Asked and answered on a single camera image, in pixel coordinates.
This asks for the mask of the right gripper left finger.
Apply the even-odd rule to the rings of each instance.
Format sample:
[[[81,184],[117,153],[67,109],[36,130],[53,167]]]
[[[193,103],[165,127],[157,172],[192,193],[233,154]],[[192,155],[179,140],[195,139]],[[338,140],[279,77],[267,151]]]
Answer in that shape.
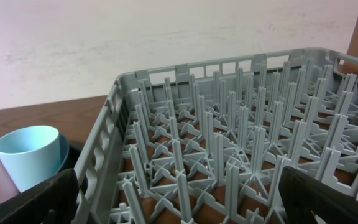
[[[65,169],[0,204],[0,223],[70,223],[76,213],[79,184]]]

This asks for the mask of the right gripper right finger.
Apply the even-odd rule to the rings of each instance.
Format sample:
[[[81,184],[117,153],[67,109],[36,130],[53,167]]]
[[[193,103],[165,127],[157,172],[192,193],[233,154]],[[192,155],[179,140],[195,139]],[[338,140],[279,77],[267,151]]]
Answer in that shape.
[[[358,202],[297,169],[283,168],[279,192],[290,223],[358,223]]]

